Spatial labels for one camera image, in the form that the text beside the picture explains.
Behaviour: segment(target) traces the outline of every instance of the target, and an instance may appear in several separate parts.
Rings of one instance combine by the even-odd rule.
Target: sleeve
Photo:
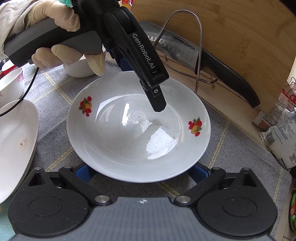
[[[27,13],[40,1],[10,0],[0,5],[0,60],[7,57],[4,53],[6,38],[24,31]]]

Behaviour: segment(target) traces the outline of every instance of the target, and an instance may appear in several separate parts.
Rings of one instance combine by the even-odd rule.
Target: yellow fruit
[[[86,102],[84,104],[85,109],[91,109],[91,102]]]
[[[198,126],[194,126],[194,127],[191,129],[191,133],[192,133],[192,134],[195,134],[197,131],[198,131]]]

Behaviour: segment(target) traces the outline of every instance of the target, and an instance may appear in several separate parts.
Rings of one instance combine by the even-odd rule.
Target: plate rim
[[[67,118],[66,118],[66,129],[67,129],[67,136],[68,136],[68,138],[69,138],[70,144],[71,144],[73,150],[75,151],[75,153],[79,156],[79,158],[80,158],[80,159],[81,159],[86,165],[88,165],[89,167],[91,167],[92,169],[94,169],[96,172],[98,172],[98,171],[93,167],[93,165],[86,163],[86,162],[82,159],[82,157],[76,152],[75,147],[72,145],[71,138],[70,138],[69,131],[68,131],[68,128],[69,128],[69,125],[68,125],[68,118],[69,118],[70,109],[72,108],[73,103],[74,103],[74,101],[76,100],[77,96],[78,96],[82,91],[84,91],[85,89],[87,89],[87,88],[88,88],[91,84],[93,84],[94,82],[96,82],[96,81],[101,81],[102,78],[107,77],[107,76],[110,77],[110,75],[112,76],[112,75],[117,75],[117,74],[120,74],[120,73],[126,73],[126,72],[133,72],[133,73],[135,73],[134,71],[123,71],[123,72],[117,72],[117,73],[110,73],[110,74],[108,74],[108,75],[102,76],[102,77],[100,77],[100,78],[98,78],[98,79],[92,81],[91,83],[89,83],[87,86],[85,86],[85,87],[84,87],[84,88],[83,88],[83,89],[82,89],[82,90],[81,90],[81,91],[75,96],[75,98],[73,99],[73,102],[72,102],[71,106],[69,107],[68,113],[67,113]],[[113,176],[111,176],[111,175],[108,175],[108,174],[106,174],[106,173],[103,173],[103,172],[98,172],[98,173],[100,173],[100,174],[102,174],[102,175],[104,175],[104,176],[107,176],[107,177],[109,177],[109,178],[115,179],[115,180],[124,181],[124,182],[129,182],[129,183],[156,183],[156,182],[160,182],[160,181],[166,181],[166,180],[169,180],[169,179],[171,179],[171,178],[174,178],[174,177],[176,177],[176,176],[181,175],[182,173],[186,172],[186,171],[189,170],[191,167],[193,167],[193,166],[194,166],[194,165],[195,165],[195,164],[196,164],[196,163],[202,158],[202,156],[204,155],[205,151],[207,150],[207,148],[208,148],[208,146],[209,146],[210,138],[211,138],[211,132],[212,132],[212,129],[211,129],[211,121],[210,121],[209,113],[208,113],[208,111],[207,111],[207,109],[206,109],[204,103],[203,103],[203,102],[201,101],[201,99],[199,98],[199,96],[196,95],[196,94],[195,94],[190,88],[188,88],[186,85],[184,85],[184,84],[181,83],[180,81],[177,81],[177,80],[175,80],[175,79],[173,79],[173,78],[171,78],[171,77],[170,77],[169,79],[171,79],[171,80],[173,80],[173,81],[175,81],[175,82],[177,82],[177,83],[183,85],[186,89],[188,89],[190,92],[192,92],[192,93],[197,97],[197,99],[200,101],[200,103],[202,104],[202,106],[203,106],[203,107],[205,108],[205,110],[206,110],[206,116],[207,116],[207,118],[208,118],[208,120],[209,120],[209,138],[208,138],[207,143],[206,143],[206,148],[203,150],[203,152],[202,152],[202,154],[200,155],[200,157],[196,160],[195,163],[193,163],[192,165],[190,165],[190,166],[189,166],[188,168],[186,168],[185,170],[183,170],[183,171],[181,171],[181,172],[178,172],[177,174],[171,175],[171,176],[169,176],[169,177],[161,178],[161,179],[157,179],[157,180],[150,180],[150,181],[130,181],[130,180],[126,180],[126,179],[123,179],[123,178],[115,178],[115,177],[113,177]]]
[[[13,106],[13,104],[16,103],[17,101],[19,101],[19,99],[18,99],[18,100],[13,100],[13,101],[7,103],[6,105],[4,105],[3,107],[1,107],[0,109],[4,108],[5,106],[8,106],[8,105],[10,105],[10,104]],[[26,167],[25,167],[24,170],[23,170],[23,174],[19,177],[18,182],[17,182],[17,185],[16,185],[15,188],[11,191],[11,193],[9,194],[9,196],[5,197],[5,199],[4,199],[3,201],[0,199],[0,204],[3,203],[5,200],[7,200],[7,198],[9,198],[9,197],[10,197],[10,196],[16,191],[17,187],[19,187],[19,185],[20,185],[20,181],[22,180],[22,178],[23,178],[25,175],[27,175],[27,173],[29,172],[29,168],[30,168],[30,167],[28,168],[28,166],[30,166],[30,165],[32,164],[32,162],[31,162],[31,159],[33,160],[32,155],[34,154],[34,150],[36,149],[36,146],[37,146],[37,137],[38,137],[39,121],[40,121],[39,112],[38,112],[38,110],[37,110],[37,107],[34,105],[33,102],[31,102],[31,101],[29,101],[29,100],[26,100],[26,99],[23,99],[22,102],[21,102],[20,104],[25,104],[25,105],[33,106],[34,111],[36,112],[37,117],[38,117],[38,125],[37,125],[37,129],[36,129],[36,134],[35,134],[35,136],[34,136],[34,145],[32,146],[32,150],[30,151],[30,156],[29,156],[28,160],[25,161],[27,164],[26,164]]]

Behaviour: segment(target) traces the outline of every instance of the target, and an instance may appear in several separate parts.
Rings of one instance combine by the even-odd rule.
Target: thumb
[[[30,26],[50,17],[55,24],[67,31],[75,32],[80,28],[79,16],[67,5],[58,0],[44,0],[37,3],[25,17],[25,26]]]
[[[85,54],[84,56],[90,68],[92,69],[92,71],[98,76],[103,76],[106,68],[106,64],[105,64],[106,52],[102,52],[98,55]]]

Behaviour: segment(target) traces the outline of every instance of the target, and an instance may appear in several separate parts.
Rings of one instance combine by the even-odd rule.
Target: silver pivot bolt
[[[189,203],[191,201],[191,198],[188,196],[179,196],[176,198],[178,203]]]
[[[106,203],[110,200],[110,198],[106,195],[99,195],[96,196],[94,200],[98,203]]]

